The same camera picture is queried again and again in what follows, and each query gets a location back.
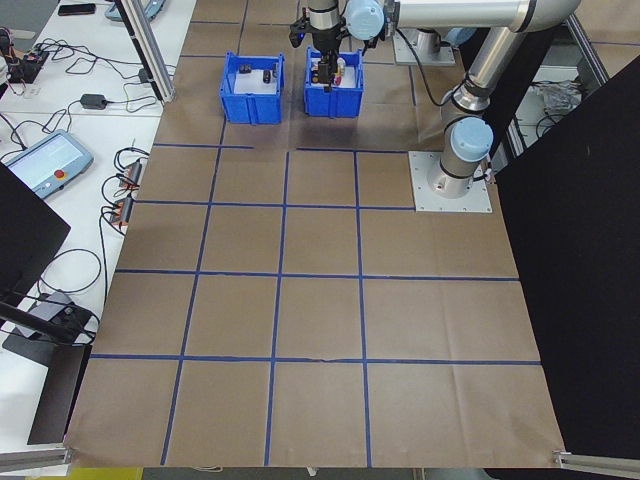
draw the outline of smartphone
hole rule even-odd
[[[58,15],[61,17],[67,15],[91,15],[96,13],[95,3],[74,3],[72,5],[60,5]]]

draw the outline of brown paper floor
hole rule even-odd
[[[562,438],[498,192],[491,215],[415,213],[406,151],[442,138],[389,44],[366,56],[358,119],[307,117],[304,48],[282,25],[296,5],[198,2],[67,437],[75,462],[551,466]],[[227,49],[285,53],[280,125],[224,120]],[[442,95],[462,72],[430,76]]]

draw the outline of blue bin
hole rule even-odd
[[[240,65],[250,65],[252,70],[272,70],[276,64],[278,78],[275,94],[233,93]],[[241,57],[227,52],[220,83],[220,100],[228,121],[251,125],[280,123],[283,87],[284,55],[282,53],[277,57]]]
[[[348,67],[355,67],[355,88],[332,88],[325,92],[324,88],[311,83],[311,64],[313,59],[320,58],[320,52],[307,48],[307,71],[304,80],[304,111],[312,117],[349,117],[360,114],[362,94],[364,93],[364,67],[362,50],[353,53],[341,53]]]

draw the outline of white table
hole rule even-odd
[[[15,122],[27,118],[36,121],[45,120],[43,114],[7,114]],[[81,115],[74,118],[72,135],[77,138],[94,156],[89,169],[70,182],[63,190],[47,199],[51,208],[71,225],[71,232],[61,250],[86,248],[99,257],[100,237],[98,215],[104,199],[100,194],[102,182],[116,173],[113,155],[122,147],[131,145],[149,151],[153,144],[160,119],[154,117],[120,117]],[[0,125],[0,138],[6,138],[9,128]],[[28,124],[22,131],[22,137],[33,144],[43,137],[40,129]],[[11,144],[0,144],[0,155],[10,151]],[[134,161],[139,155],[122,156],[123,161]],[[117,181],[108,184],[107,195],[117,190]],[[112,277],[115,263],[122,247],[122,237],[107,225],[103,226],[105,249],[107,254],[108,276]],[[74,256],[72,261],[56,262],[47,271],[47,281],[60,288],[71,288],[91,281],[95,275],[96,262],[88,255]],[[71,295],[80,306],[90,309],[98,316],[102,313],[102,278],[88,291]],[[27,447],[27,438],[38,406],[38,400],[47,369],[11,352],[0,349],[0,452],[40,449],[42,446]]]
[[[176,66],[182,50],[182,44],[189,26],[189,20],[193,13],[196,0],[167,0],[164,9],[151,23],[154,35],[158,41],[160,51],[165,64]],[[85,45],[90,51],[101,57],[124,62],[140,62],[124,25],[108,20],[104,16],[107,6],[98,5],[94,15],[79,15],[60,17],[57,13],[51,17],[44,30],[38,37],[38,42],[47,38],[54,40],[66,40],[70,45]],[[110,101],[124,101],[126,99],[123,85],[126,82],[137,82],[137,79],[123,80],[117,72],[103,61],[98,62],[94,70],[88,75],[70,75],[65,73],[79,54],[66,60],[53,62],[51,56],[46,61],[32,85],[27,85],[23,96],[18,96],[7,91],[0,99],[0,111],[24,112],[24,113],[53,113],[59,108],[64,108],[75,100],[79,100],[84,93],[99,93]],[[125,75],[136,75],[142,65],[120,65],[117,68]],[[74,71],[84,71],[89,67],[86,62],[81,62]],[[151,87],[146,85],[127,87],[131,98],[154,96]],[[129,115],[125,106],[109,105],[105,110],[86,111],[76,104],[72,107],[78,114],[89,113],[92,115]],[[155,106],[143,108],[136,112],[139,116],[162,115],[162,106],[158,102]]]
[[[189,26],[196,0],[167,0],[164,10],[152,23],[154,34],[167,64],[177,65],[182,44]],[[95,15],[79,17],[51,17],[38,41],[51,37],[64,39],[72,45],[86,45],[94,53],[117,60],[138,62],[138,56],[122,24],[104,17],[108,7],[99,5]],[[65,108],[80,98],[83,93],[101,93],[108,100],[124,100],[124,81],[111,68],[99,64],[91,75],[74,76],[64,73],[76,57],[59,63],[48,61],[34,85],[28,87],[26,95],[18,97],[10,91],[0,99],[0,111],[12,123],[31,119],[46,122],[54,111]],[[140,66],[121,66],[126,75],[136,73]],[[130,90],[132,97],[153,95],[148,86],[136,86]],[[64,190],[50,196],[46,201],[70,226],[71,232],[61,251],[71,248],[86,248],[100,253],[98,215],[105,202],[100,194],[103,181],[116,173],[113,166],[114,153],[132,144],[150,151],[160,122],[162,107],[158,103],[135,114],[125,111],[124,105],[110,105],[104,111],[83,110],[80,105],[71,108],[73,123],[70,133],[94,155],[91,167],[80,177],[70,182]],[[0,122],[0,156],[15,150],[9,141],[10,130]],[[26,124],[20,134],[27,145],[43,138],[40,128]],[[139,155],[123,154],[122,160],[135,161]],[[117,181],[106,189],[112,194]],[[115,269],[122,237],[104,225],[108,276]],[[47,280],[59,288],[70,288],[90,281],[97,264],[89,255],[72,255],[65,261],[56,262],[47,271]],[[102,314],[104,280],[88,291],[71,295],[80,306]],[[0,452],[22,452],[38,450],[47,446],[27,446],[33,418],[47,369],[34,362],[0,349]],[[11,475],[64,475],[66,467],[37,469],[29,472],[12,472]]]

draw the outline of metal bracket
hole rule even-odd
[[[66,465],[71,463],[72,454],[69,448],[0,453],[0,473]]]
[[[568,452],[554,452],[553,454],[558,468],[564,470],[640,480],[640,460],[590,457],[572,455]]]
[[[427,172],[440,161],[441,152],[409,152],[413,199],[417,212],[492,213],[489,192],[484,181],[473,182],[462,198],[448,199],[429,186]],[[475,176],[482,175],[478,167]]]
[[[418,29],[403,29],[407,40],[411,42],[414,50],[418,54],[422,65],[431,67],[454,67],[456,59],[453,56],[453,49],[449,46],[435,47],[432,41],[423,41],[423,34]],[[405,41],[397,33],[393,36],[393,50],[396,64],[416,65],[416,59],[407,47]]]

